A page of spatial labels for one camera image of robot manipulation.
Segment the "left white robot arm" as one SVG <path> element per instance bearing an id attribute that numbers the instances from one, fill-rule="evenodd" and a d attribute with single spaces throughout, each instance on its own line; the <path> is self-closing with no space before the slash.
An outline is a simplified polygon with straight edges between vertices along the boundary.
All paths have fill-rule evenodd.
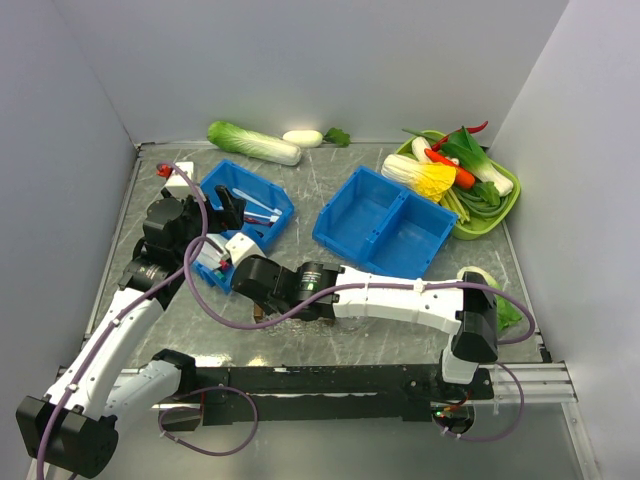
<path id="1" fill-rule="evenodd" d="M 194 358 L 164 349 L 122 390 L 112 390 L 131 352 L 166 311 L 196 258 L 189 243 L 209 233 L 239 230 L 246 203 L 223 185 L 221 206 L 197 192 L 184 199 L 162 189 L 147 209 L 143 235 L 98 328 L 64 374 L 40 398 L 25 397 L 16 420 L 36 476 L 47 466 L 93 478 L 112 458 L 126 422 L 153 403 L 192 398 L 198 387 Z"/>

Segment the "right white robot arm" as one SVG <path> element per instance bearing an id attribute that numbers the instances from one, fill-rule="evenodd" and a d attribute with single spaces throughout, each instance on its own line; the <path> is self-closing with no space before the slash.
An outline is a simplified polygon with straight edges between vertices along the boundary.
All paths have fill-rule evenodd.
<path id="1" fill-rule="evenodd" d="M 459 398 L 481 364 L 498 357 L 497 299 L 477 273 L 428 282 L 366 273 L 352 267 L 306 262 L 295 270 L 252 255 L 231 280 L 232 290 L 267 314 L 304 321 L 373 317 L 436 329 L 448 336 L 436 375 L 438 390 Z"/>

